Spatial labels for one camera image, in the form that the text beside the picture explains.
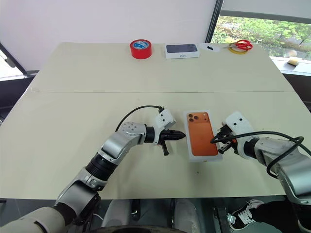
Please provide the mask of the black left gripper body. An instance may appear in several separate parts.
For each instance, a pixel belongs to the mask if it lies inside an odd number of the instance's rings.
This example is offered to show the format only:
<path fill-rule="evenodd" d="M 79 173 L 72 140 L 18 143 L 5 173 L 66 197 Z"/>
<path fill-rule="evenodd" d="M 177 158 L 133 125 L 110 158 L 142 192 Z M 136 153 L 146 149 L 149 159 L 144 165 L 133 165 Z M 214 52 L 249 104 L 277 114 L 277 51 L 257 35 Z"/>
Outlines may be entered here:
<path fill-rule="evenodd" d="M 170 135 L 171 135 L 171 130 L 163 130 L 163 131 L 161 131 L 161 133 L 159 135 L 157 145 L 160 145 L 162 147 L 164 156 L 169 155 L 169 152 L 168 152 L 168 149 L 166 146 L 166 140 L 169 140 Z"/>

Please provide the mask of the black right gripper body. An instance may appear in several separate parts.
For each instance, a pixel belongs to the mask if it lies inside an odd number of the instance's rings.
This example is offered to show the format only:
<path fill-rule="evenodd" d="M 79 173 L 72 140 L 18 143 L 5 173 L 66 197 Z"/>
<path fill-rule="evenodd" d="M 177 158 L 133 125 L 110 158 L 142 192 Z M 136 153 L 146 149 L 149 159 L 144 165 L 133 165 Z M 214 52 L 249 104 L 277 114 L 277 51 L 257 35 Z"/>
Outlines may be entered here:
<path fill-rule="evenodd" d="M 233 132 L 227 125 L 223 125 L 219 129 L 219 132 L 217 133 L 217 139 L 221 140 L 222 145 L 230 144 L 230 148 L 233 148 L 234 151 L 236 151 L 236 149 L 237 149 L 236 139 L 226 139 L 227 137 L 230 137 L 230 136 L 233 136 Z"/>

